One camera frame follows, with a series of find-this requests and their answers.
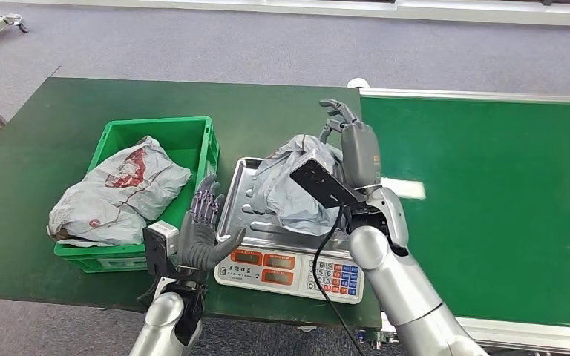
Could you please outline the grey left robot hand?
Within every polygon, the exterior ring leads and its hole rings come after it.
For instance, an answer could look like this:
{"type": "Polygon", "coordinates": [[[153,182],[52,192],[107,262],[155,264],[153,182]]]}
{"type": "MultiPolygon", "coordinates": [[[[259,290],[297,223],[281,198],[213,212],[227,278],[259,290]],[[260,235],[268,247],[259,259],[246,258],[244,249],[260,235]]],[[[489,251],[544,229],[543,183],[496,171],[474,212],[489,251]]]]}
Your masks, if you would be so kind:
{"type": "Polygon", "coordinates": [[[246,236],[246,229],[238,228],[226,241],[217,241],[217,218],[225,201],[225,196],[217,192],[219,186],[217,175],[210,174],[200,181],[194,193],[177,238],[181,266],[211,271],[238,248],[246,236]]]}

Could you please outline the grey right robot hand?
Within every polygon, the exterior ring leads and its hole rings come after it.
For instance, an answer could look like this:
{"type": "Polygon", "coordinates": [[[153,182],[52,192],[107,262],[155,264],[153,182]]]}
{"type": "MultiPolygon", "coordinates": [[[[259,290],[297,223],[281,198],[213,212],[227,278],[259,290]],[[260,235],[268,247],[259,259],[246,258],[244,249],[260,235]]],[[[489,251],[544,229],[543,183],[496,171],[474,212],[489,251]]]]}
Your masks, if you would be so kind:
{"type": "Polygon", "coordinates": [[[335,99],[322,99],[319,105],[330,116],[319,140],[325,143],[332,132],[341,134],[344,182],[356,190],[381,184],[379,142],[373,129],[347,105],[335,99]]]}

